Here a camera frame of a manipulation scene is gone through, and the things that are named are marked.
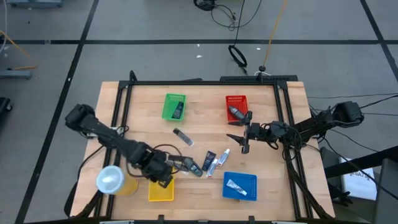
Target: gray floor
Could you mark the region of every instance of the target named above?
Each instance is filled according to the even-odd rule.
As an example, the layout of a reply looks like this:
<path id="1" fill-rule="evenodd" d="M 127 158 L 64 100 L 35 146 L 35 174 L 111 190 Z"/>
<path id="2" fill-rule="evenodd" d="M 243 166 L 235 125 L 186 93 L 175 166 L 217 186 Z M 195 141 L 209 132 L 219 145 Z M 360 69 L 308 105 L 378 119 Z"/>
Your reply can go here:
<path id="1" fill-rule="evenodd" d="M 65 0 L 61 9 L 8 7 L 9 36 L 17 40 L 78 40 L 93 0 Z M 239 12 L 241 1 L 219 0 Z M 367 1 L 385 39 L 398 39 L 394 0 Z M 257 1 L 247 1 L 243 20 Z M 268 39 L 282 1 L 263 1 L 259 14 L 239 31 L 241 39 Z M 2 29 L 3 7 L 0 7 Z M 223 15 L 215 17 L 228 23 Z M 186 0 L 100 1 L 87 39 L 233 39 L 235 32 L 216 25 L 210 13 Z M 360 1 L 289 1 L 276 39 L 376 40 Z M 10 46 L 0 55 L 0 68 L 37 64 L 31 80 L 0 80 L 0 96 L 10 97 L 14 110 L 0 134 L 0 223 L 14 223 L 32 171 L 47 134 L 76 45 L 21 45 L 34 61 Z M 183 80 L 242 75 L 226 44 L 85 45 L 26 222 L 65 218 L 63 204 L 75 182 L 86 141 L 63 125 L 77 103 L 96 105 L 103 81 L 126 79 L 133 69 L 139 80 Z M 257 71 L 267 48 L 239 45 L 248 73 Z M 398 58 L 398 45 L 388 46 Z M 267 62 L 273 75 L 298 75 L 308 96 L 360 95 L 397 92 L 398 82 L 380 45 L 273 45 Z M 381 97 L 352 99 L 360 105 Z M 310 99 L 325 109 L 340 100 Z M 368 113 L 398 113 L 393 99 L 364 109 Z M 367 115 L 363 124 L 341 129 L 376 150 L 397 145 L 398 118 Z M 346 157 L 371 153 L 345 137 L 328 133 L 332 146 Z"/>

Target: gray object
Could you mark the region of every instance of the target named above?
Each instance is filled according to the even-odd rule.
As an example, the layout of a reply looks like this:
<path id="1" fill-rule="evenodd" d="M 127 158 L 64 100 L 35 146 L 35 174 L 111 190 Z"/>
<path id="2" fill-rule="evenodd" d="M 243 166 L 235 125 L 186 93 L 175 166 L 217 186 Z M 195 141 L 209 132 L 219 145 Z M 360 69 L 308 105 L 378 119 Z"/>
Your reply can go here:
<path id="1" fill-rule="evenodd" d="M 29 80 L 32 76 L 31 71 L 0 70 L 0 78 L 26 78 Z"/>
<path id="2" fill-rule="evenodd" d="M 12 6 L 51 8 L 62 7 L 62 0 L 6 0 Z"/>

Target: wooden table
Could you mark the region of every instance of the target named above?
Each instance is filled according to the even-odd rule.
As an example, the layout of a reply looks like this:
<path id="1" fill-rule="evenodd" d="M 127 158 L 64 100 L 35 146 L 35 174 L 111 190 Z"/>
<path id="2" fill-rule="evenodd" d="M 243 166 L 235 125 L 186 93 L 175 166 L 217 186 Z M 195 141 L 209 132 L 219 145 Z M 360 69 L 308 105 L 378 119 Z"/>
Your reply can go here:
<path id="1" fill-rule="evenodd" d="M 296 123 L 310 117 L 307 97 L 302 82 L 288 82 L 289 95 Z M 110 125 L 117 93 L 118 82 L 104 82 L 99 94 L 96 116 Z M 187 96 L 183 122 L 162 119 L 162 108 L 166 93 L 180 93 Z M 173 144 L 184 156 L 193 157 L 201 166 L 207 150 L 220 156 L 225 149 L 231 149 L 228 160 L 217 168 L 214 177 L 178 173 L 175 176 L 175 195 L 172 202 L 148 202 L 148 184 L 139 179 L 139 188 L 129 197 L 116 197 L 112 219 L 156 220 L 165 215 L 166 220 L 295 220 L 290 193 L 288 173 L 282 150 L 273 150 L 264 142 L 250 141 L 250 153 L 241 154 L 241 147 L 226 133 L 243 135 L 244 127 L 227 125 L 226 95 L 246 95 L 248 108 L 253 111 L 252 122 L 269 123 L 278 120 L 275 96 L 272 86 L 203 86 L 203 85 L 137 85 L 133 86 L 127 125 L 130 130 L 126 138 L 145 141 L 154 147 L 158 144 Z M 287 120 L 283 93 L 280 91 L 284 118 Z M 190 148 L 173 132 L 180 128 L 195 142 Z M 318 147 L 316 141 L 309 144 Z M 97 140 L 88 141 L 85 156 L 99 147 Z M 173 154 L 172 148 L 162 148 Z M 101 170 L 104 151 L 90 160 L 82 169 L 71 215 L 80 212 L 97 188 L 95 179 Z M 121 167 L 125 169 L 124 158 Z M 333 207 L 318 151 L 302 149 L 303 166 L 307 184 L 320 205 L 332 216 Z M 222 197 L 224 171 L 257 175 L 257 201 L 239 201 Z M 303 198 L 298 189 L 301 214 L 305 216 Z M 103 200 L 102 215 L 105 213 L 107 197 Z"/>

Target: small bottle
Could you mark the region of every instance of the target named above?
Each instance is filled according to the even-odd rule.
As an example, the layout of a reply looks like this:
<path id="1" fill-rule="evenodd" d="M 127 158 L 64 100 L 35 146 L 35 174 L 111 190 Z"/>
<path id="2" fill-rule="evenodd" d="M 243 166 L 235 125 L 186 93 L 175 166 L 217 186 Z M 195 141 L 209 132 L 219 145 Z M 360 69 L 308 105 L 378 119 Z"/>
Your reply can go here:
<path id="1" fill-rule="evenodd" d="M 218 165 L 219 167 L 221 167 L 221 166 L 224 164 L 226 158 L 228 158 L 228 155 L 229 155 L 229 149 L 225 150 L 225 152 L 224 152 L 224 153 L 220 156 L 220 158 L 218 159 L 217 165 Z"/>
<path id="2" fill-rule="evenodd" d="M 210 164 L 210 168 L 207 171 L 206 177 L 207 178 L 212 178 L 214 170 L 216 169 L 217 166 L 217 159 L 214 159 L 213 162 Z"/>

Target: yellow cup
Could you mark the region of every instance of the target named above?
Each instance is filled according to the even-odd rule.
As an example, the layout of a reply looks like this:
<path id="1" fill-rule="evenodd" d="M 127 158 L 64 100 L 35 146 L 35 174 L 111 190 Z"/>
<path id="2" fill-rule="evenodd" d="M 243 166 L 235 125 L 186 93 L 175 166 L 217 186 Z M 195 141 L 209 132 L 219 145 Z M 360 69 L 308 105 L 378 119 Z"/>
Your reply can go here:
<path id="1" fill-rule="evenodd" d="M 102 169 L 97 176 L 96 184 L 100 192 L 120 196 L 132 195 L 138 188 L 138 181 L 117 166 Z"/>

